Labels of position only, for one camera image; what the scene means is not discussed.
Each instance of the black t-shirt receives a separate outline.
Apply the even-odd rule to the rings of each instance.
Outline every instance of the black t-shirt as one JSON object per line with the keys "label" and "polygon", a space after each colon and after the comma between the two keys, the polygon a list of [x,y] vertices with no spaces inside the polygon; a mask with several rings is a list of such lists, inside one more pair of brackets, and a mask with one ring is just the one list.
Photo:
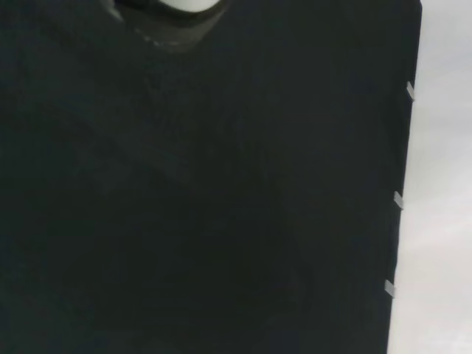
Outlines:
{"label": "black t-shirt", "polygon": [[170,53],[95,0],[2,1],[0,352],[382,350],[414,45],[346,8],[234,1]]}

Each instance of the garment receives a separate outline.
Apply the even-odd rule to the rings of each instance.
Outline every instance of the garment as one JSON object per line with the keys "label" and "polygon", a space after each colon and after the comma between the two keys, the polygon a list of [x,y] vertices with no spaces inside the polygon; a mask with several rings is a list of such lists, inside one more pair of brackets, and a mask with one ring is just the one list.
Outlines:
{"label": "garment", "polygon": [[370,3],[234,1],[171,53],[0,1],[0,352],[385,350],[420,12]]}

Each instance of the white background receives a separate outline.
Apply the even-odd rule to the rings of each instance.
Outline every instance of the white background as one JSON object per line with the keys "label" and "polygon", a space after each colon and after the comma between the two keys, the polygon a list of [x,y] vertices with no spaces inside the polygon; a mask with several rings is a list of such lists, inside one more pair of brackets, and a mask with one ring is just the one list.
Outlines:
{"label": "white background", "polygon": [[389,354],[472,354],[472,0],[423,0]]}

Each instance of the white tag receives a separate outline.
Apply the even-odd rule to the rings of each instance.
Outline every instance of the white tag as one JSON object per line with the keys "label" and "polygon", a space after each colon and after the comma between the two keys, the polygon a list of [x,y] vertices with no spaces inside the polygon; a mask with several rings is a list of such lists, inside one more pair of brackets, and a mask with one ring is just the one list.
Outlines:
{"label": "white tag", "polygon": [[412,83],[408,82],[406,84],[406,90],[408,91],[408,94],[410,95],[410,98],[414,100],[414,88]]}
{"label": "white tag", "polygon": [[393,196],[393,200],[398,205],[398,207],[403,210],[403,198],[401,198],[401,195],[399,192],[395,192]]}
{"label": "white tag", "polygon": [[395,286],[389,280],[385,280],[385,291],[392,298],[395,298],[395,290],[396,290]]}

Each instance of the t-shirt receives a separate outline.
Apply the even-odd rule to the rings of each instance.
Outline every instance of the t-shirt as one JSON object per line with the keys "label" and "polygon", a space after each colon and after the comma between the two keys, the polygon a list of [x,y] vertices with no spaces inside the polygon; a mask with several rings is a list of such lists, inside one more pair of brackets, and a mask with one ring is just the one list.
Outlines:
{"label": "t-shirt", "polygon": [[414,45],[332,2],[234,1],[169,52],[0,1],[1,353],[379,353]]}

